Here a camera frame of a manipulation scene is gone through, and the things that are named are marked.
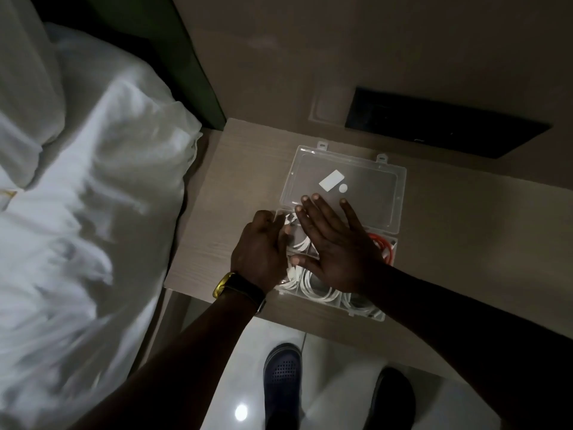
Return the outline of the person's left hand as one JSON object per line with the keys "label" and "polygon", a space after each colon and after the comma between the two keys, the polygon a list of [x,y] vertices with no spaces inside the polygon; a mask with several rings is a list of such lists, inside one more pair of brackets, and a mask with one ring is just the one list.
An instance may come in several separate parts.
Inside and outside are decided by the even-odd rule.
{"label": "person's left hand", "polygon": [[286,251],[265,250],[256,247],[253,236],[253,219],[244,227],[233,250],[230,270],[268,294],[287,276]]}

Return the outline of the person's right hand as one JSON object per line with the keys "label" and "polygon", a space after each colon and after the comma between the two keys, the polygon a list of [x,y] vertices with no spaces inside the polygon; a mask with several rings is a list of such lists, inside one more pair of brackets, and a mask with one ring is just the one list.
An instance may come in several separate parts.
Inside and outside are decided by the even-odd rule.
{"label": "person's right hand", "polygon": [[[332,238],[310,238],[306,235],[319,256],[319,275],[315,276],[340,292],[359,294],[379,303],[387,294],[384,275],[391,271],[383,260],[382,252],[367,233],[365,240],[345,238],[342,231],[347,220],[335,213],[321,195],[315,193],[309,197],[332,226]],[[301,224],[301,204],[295,211]]]}

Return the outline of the clear plastic organizer box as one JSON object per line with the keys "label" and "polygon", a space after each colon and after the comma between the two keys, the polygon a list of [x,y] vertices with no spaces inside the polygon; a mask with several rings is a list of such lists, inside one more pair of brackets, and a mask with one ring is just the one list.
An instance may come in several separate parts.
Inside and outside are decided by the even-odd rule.
{"label": "clear plastic organizer box", "polygon": [[[330,192],[319,187],[319,182],[333,170],[342,173],[340,183],[348,186],[346,193],[339,192],[339,185]],[[387,155],[381,153],[375,160],[355,158],[328,150],[328,142],[318,141],[317,146],[300,145],[290,166],[280,197],[277,214],[285,215],[285,224],[291,227],[287,255],[318,255],[304,233],[295,213],[303,195],[318,193],[342,219],[340,199],[350,203],[364,230],[380,249],[387,265],[393,265],[397,252],[401,223],[406,169],[390,165]],[[287,276],[276,286],[280,295],[297,296],[310,302],[346,311],[349,316],[365,317],[383,322],[385,314],[366,298],[342,293],[325,286],[306,269],[288,261]]]}

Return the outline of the person's right forearm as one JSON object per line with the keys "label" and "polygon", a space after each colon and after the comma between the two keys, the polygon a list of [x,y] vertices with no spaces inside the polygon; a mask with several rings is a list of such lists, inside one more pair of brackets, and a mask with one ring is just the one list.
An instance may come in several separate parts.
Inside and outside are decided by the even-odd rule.
{"label": "person's right forearm", "polygon": [[513,430],[573,430],[573,340],[375,262],[359,292],[436,351]]}

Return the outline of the person's left forearm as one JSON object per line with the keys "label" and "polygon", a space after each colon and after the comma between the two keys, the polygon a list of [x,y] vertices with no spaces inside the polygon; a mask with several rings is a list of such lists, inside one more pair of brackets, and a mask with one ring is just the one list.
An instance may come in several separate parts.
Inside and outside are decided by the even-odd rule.
{"label": "person's left forearm", "polygon": [[260,306],[233,289],[223,291],[69,430],[200,430],[230,356]]}

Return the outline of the white rectangular sticker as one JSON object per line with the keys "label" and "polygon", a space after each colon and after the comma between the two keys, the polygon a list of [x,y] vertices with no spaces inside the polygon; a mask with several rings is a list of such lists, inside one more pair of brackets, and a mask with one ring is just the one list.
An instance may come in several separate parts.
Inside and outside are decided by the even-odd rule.
{"label": "white rectangular sticker", "polygon": [[338,170],[333,170],[319,182],[319,187],[325,192],[330,192],[345,179],[344,175]]}

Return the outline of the blue perforated clog shoe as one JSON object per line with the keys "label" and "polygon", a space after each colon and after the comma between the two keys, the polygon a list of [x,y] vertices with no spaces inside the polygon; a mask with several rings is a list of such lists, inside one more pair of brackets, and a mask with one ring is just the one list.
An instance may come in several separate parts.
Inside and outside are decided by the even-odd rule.
{"label": "blue perforated clog shoe", "polygon": [[285,342],[269,353],[263,370],[264,430],[299,430],[302,375],[298,346]]}

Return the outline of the beige wooden bedside table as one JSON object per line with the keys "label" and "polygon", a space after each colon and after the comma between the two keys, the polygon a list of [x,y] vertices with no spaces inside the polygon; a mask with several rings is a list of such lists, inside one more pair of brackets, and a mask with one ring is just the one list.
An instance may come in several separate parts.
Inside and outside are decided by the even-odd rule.
{"label": "beige wooden bedside table", "polygon": [[[210,146],[165,287],[203,300],[253,213],[275,209],[299,145],[318,137],[229,119]],[[406,167],[395,265],[573,338],[573,191],[390,154]],[[394,320],[273,292],[261,318],[462,380]]]}

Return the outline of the dark plain shoe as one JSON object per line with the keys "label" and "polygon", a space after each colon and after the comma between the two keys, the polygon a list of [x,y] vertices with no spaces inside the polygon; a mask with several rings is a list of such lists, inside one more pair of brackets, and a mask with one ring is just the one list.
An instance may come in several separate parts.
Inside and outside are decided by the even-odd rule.
{"label": "dark plain shoe", "polygon": [[416,399],[411,382],[398,369],[381,370],[363,430],[412,430]]}

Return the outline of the white duvet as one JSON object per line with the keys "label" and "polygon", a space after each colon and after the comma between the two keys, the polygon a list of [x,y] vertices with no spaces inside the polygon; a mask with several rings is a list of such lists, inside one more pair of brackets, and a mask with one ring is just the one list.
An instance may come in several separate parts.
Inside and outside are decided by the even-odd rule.
{"label": "white duvet", "polygon": [[66,430],[127,379],[202,135],[149,64],[46,28],[67,118],[0,213],[0,430]]}

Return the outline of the dark green headboard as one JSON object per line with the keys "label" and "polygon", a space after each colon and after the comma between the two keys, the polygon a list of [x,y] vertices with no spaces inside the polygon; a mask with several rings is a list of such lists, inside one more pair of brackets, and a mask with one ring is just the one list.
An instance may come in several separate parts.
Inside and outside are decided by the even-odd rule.
{"label": "dark green headboard", "polygon": [[204,126],[226,116],[173,0],[85,0],[100,37],[146,61]]}

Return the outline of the white pillow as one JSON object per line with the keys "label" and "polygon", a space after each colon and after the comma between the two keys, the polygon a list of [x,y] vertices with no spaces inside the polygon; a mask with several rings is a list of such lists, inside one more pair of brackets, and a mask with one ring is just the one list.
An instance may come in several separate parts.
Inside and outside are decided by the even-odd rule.
{"label": "white pillow", "polygon": [[30,0],[0,0],[0,190],[24,190],[65,126],[60,66]]}

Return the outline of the black wall switch panel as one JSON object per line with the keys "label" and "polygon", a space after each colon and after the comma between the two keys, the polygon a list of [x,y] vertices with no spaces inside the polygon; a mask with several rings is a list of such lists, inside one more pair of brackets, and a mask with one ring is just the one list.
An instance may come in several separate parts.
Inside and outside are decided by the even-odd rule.
{"label": "black wall switch panel", "polygon": [[552,125],[490,110],[357,87],[345,127],[499,159]]}

